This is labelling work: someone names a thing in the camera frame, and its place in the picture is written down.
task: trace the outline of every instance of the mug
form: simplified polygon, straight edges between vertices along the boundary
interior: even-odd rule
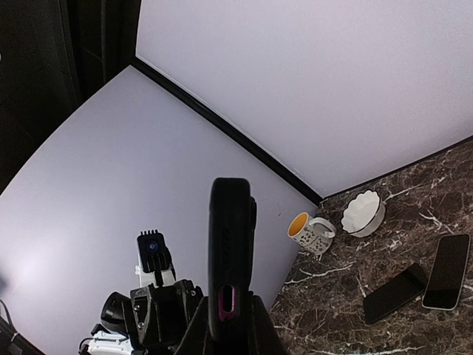
[[[307,212],[294,218],[287,229],[289,238],[315,255],[321,255],[329,249],[336,232],[335,226],[328,220],[321,217],[310,219]]]

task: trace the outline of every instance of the marble table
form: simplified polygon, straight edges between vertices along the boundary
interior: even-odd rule
[[[381,227],[365,238],[341,229],[358,193],[386,203]],[[374,325],[365,295],[412,263],[429,275],[439,238],[473,234],[473,140],[390,176],[325,200],[319,215],[339,232],[320,258],[301,250],[271,316],[290,354],[473,354],[473,257],[454,311],[422,307],[421,297]]]

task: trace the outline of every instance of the dark background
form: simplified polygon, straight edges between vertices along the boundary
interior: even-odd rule
[[[135,56],[139,0],[0,0],[0,193]]]

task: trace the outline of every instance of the bowl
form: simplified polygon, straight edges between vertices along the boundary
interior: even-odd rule
[[[343,212],[343,230],[354,237],[367,237],[381,225],[385,212],[386,207],[377,192],[368,190],[358,194]]]

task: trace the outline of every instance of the mug handle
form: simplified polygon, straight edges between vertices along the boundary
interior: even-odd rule
[[[314,224],[322,224],[324,227],[327,227],[330,231],[326,231],[324,233],[324,237],[326,238],[333,238],[335,237],[335,234],[337,232],[337,228],[330,223],[328,220],[322,217],[315,217],[312,220],[309,221],[309,225],[313,226]]]

